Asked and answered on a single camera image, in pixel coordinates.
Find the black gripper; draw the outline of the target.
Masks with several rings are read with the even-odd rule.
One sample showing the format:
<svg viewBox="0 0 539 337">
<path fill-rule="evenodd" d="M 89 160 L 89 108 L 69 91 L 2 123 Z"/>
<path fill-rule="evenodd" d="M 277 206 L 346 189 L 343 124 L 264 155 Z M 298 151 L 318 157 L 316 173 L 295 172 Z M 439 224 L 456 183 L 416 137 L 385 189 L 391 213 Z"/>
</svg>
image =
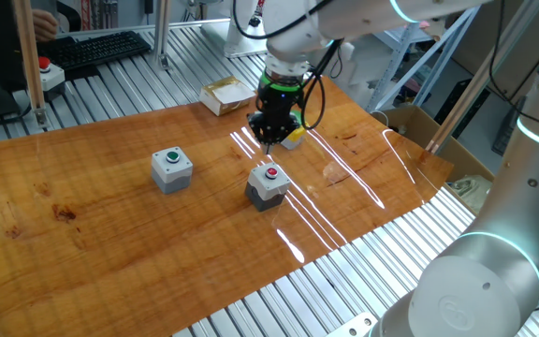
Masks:
<svg viewBox="0 0 539 337">
<path fill-rule="evenodd" d="M 255 113 L 248 115 L 248 124 L 264 154 L 270 154 L 279 144 L 286 150 L 294 150 L 297 142 L 289 137 L 300 128 L 295 114 L 291 114 L 294 105 L 301 100 L 303 90 L 299 87 L 260 86 L 255 99 Z M 270 126 L 265 115 L 286 116 L 277 125 Z"/>
</svg>

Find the bare person hand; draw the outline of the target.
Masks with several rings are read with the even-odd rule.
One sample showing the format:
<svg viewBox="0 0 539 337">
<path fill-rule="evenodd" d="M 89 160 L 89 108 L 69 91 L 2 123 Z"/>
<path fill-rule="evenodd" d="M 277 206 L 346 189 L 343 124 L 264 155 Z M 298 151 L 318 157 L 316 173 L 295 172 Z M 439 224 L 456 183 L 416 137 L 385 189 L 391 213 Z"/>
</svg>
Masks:
<svg viewBox="0 0 539 337">
<path fill-rule="evenodd" d="M 33 9 L 33 24 L 37 42 L 49 42 L 56 39 L 58 21 L 48 11 Z"/>
</svg>

